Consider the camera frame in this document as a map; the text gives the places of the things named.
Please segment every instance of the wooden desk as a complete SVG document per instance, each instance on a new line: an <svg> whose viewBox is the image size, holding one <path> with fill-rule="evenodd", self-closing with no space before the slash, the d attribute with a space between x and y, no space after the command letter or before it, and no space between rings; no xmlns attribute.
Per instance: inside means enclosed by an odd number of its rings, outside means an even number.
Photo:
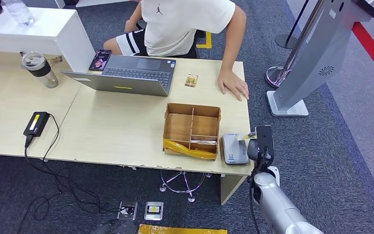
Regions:
<svg viewBox="0 0 374 234"><path fill-rule="evenodd" d="M62 139L47 158L226 174L221 178L225 204L253 164L228 166L220 153L216 161L205 161L162 151L168 102L219 106L220 135L250 132L247 101L236 100L230 92L222 95L216 85L220 65L214 60L177 59L169 97L95 91L83 85L62 124ZM234 72L244 79L242 62L235 63ZM199 76L195 88L184 86L188 74Z"/></svg>
<svg viewBox="0 0 374 234"><path fill-rule="evenodd" d="M53 71L59 85L48 89L20 68L19 54L0 52L0 155L23 156L25 136L22 133L33 112L49 112L62 124L81 86L59 72L69 69L65 62L56 64ZM34 139L28 155L43 157L55 134L55 124L50 120L41 137Z"/></svg>

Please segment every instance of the laptop keyboard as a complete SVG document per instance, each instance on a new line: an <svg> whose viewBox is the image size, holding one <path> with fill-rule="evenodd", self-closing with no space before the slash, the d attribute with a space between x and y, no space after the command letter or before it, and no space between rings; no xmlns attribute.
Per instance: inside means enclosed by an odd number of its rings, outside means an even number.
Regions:
<svg viewBox="0 0 374 234"><path fill-rule="evenodd" d="M115 76L115 77L129 77L129 78L143 78L143 79L157 79L163 88L167 89L170 75L169 72L151 72L143 70L131 70L121 68L107 68L102 73L103 75Z"/></svg>

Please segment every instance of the speaker grille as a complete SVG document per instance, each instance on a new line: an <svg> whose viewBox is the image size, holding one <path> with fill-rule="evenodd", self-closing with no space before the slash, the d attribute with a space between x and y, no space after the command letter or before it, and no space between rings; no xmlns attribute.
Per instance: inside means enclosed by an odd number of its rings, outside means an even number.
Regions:
<svg viewBox="0 0 374 234"><path fill-rule="evenodd" d="M331 74L334 71L334 69L335 68L333 66L326 66L319 71L319 75L322 77L327 76Z"/></svg>

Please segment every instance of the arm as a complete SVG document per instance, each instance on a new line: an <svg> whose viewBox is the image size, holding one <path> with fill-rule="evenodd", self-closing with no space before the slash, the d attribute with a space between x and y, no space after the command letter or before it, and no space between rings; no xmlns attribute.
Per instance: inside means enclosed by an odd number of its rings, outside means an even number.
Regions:
<svg viewBox="0 0 374 234"><path fill-rule="evenodd" d="M133 14L130 17L130 20L137 23L141 20L141 3L139 2L137 7L135 8Z"/></svg>
<svg viewBox="0 0 374 234"><path fill-rule="evenodd" d="M238 6L236 6L233 16L226 28L223 62L219 77L217 78L217 83L223 94L225 94L225 88L227 88L238 100L242 100L240 93L243 94L246 99L249 99L247 84L233 73L233 64L240 50L246 28L246 14Z"/></svg>
<svg viewBox="0 0 374 234"><path fill-rule="evenodd" d="M137 7L135 8L133 14L131 15L130 19L127 20L125 23L125 31L126 32L133 32L137 31L137 23L142 19L141 16L141 3L138 3Z"/></svg>

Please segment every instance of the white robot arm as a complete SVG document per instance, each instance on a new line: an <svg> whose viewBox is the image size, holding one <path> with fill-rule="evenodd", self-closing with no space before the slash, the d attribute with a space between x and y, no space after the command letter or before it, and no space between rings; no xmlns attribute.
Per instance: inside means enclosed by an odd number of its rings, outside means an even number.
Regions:
<svg viewBox="0 0 374 234"><path fill-rule="evenodd" d="M271 166L274 158L271 126L258 126L255 134L257 140L250 140L247 150L249 158L255 161L250 180L252 212L254 202L274 234L323 234L302 216L280 188L279 171Z"/></svg>

